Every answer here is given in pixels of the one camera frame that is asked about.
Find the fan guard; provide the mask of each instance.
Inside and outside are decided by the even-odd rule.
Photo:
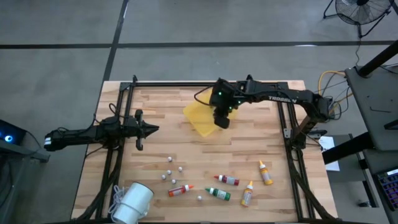
[[[336,0],[338,17],[352,25],[365,25],[378,20],[390,7],[389,0]]]

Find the yellow cloth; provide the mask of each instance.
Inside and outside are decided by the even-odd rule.
[[[198,95],[197,98],[204,103],[209,103],[211,91],[212,89],[209,89]],[[195,100],[184,108],[183,113],[199,134],[202,137],[206,137],[219,128],[214,124],[213,110],[214,108],[203,105]],[[233,119],[235,117],[236,110],[232,110],[228,118]]]

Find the orange bottle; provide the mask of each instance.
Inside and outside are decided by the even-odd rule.
[[[268,169],[266,168],[266,165],[264,165],[261,161],[260,161],[260,171],[261,171],[262,179],[264,180],[264,183],[266,185],[270,185],[270,184],[274,183],[274,181],[272,181],[271,176],[268,173]]]
[[[253,181],[250,180],[250,184],[246,187],[243,192],[243,199],[241,205],[248,207],[251,201],[251,195],[253,194]]]

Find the gray floor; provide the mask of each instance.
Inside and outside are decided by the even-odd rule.
[[[0,44],[111,43],[122,0],[0,2]],[[120,43],[206,41],[351,41],[356,28],[339,18],[322,20],[327,0],[199,1],[138,0],[126,11]],[[396,40],[393,11],[364,40]],[[385,45],[362,46],[359,64]],[[355,64],[357,46],[118,49],[110,80],[304,80],[317,89],[325,70]],[[0,118],[38,138],[59,126],[89,125],[95,111],[109,49],[0,50]],[[394,57],[388,63],[397,63]],[[342,81],[336,77],[332,83]],[[346,84],[331,88],[337,96]],[[330,134],[365,131],[354,98],[339,121],[320,124]],[[15,223],[59,222],[70,218],[85,146],[51,153],[33,162]],[[385,223],[382,208],[356,207],[361,183],[331,183],[339,217]]]

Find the bottle label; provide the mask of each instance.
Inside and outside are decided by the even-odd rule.
[[[262,173],[262,178],[265,180],[271,180],[271,177],[269,176],[268,172],[263,172]]]
[[[226,192],[224,190],[218,190],[216,197],[224,199],[226,196]]]
[[[247,191],[243,194],[243,205],[249,205],[251,200],[251,192]]]
[[[225,183],[234,185],[235,184],[235,179],[233,177],[227,177]]]
[[[180,194],[182,194],[182,189],[180,189],[180,190],[173,190],[172,192],[173,192],[173,196],[180,195]]]

